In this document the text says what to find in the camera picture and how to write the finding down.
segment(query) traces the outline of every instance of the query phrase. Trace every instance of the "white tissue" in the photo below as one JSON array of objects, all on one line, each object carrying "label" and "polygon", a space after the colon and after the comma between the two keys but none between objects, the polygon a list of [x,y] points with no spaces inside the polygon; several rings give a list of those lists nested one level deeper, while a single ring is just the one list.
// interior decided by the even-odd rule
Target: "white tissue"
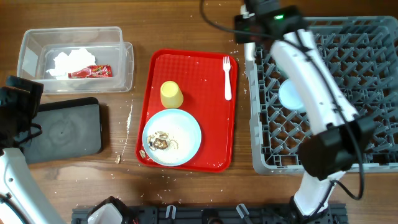
[{"label": "white tissue", "polygon": [[54,58],[55,68],[48,69],[51,76],[57,80],[67,80],[68,73],[77,72],[83,68],[96,65],[94,55],[90,54],[85,48],[72,50],[69,55],[61,52]]}]

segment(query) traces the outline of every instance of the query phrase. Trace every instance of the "yellow cup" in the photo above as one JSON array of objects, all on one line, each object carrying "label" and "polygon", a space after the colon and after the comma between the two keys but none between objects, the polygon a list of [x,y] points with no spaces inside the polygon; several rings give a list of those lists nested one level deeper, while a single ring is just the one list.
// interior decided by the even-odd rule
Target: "yellow cup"
[{"label": "yellow cup", "polygon": [[173,81],[167,81],[160,87],[160,99],[167,109],[179,108],[184,101],[180,87]]}]

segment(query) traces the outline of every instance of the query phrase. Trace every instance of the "fork handle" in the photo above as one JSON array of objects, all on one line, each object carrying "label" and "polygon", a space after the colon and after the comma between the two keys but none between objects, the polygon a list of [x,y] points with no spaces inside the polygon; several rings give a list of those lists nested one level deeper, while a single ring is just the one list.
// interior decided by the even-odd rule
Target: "fork handle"
[{"label": "fork handle", "polygon": [[225,99],[231,100],[232,99],[232,92],[231,92],[231,81],[229,80],[229,71],[225,72]]}]

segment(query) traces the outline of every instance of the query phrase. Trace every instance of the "white fork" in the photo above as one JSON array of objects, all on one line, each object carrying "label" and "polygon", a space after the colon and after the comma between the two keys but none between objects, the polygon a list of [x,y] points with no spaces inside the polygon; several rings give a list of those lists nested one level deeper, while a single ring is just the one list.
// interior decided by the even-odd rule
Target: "white fork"
[{"label": "white fork", "polygon": [[231,100],[232,99],[231,81],[229,80],[229,70],[231,69],[231,63],[229,62],[229,57],[224,57],[223,69],[225,72],[225,99]]}]

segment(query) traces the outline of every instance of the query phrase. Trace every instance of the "light blue bowl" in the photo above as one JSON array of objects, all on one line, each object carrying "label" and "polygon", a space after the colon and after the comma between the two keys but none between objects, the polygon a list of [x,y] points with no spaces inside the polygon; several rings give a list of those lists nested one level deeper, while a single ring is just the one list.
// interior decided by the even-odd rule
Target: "light blue bowl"
[{"label": "light blue bowl", "polygon": [[[164,162],[155,156],[156,151],[152,151],[149,148],[147,138],[156,131],[167,132],[167,127],[171,125],[177,127],[179,131],[187,134],[190,139],[190,144],[188,148],[179,148],[179,150],[188,150],[188,153],[183,158],[173,162]],[[147,122],[144,127],[144,131],[142,132],[142,143],[147,155],[156,163],[163,166],[179,166],[188,162],[198,152],[201,144],[201,131],[198,122],[189,113],[178,109],[167,109],[158,112]]]}]

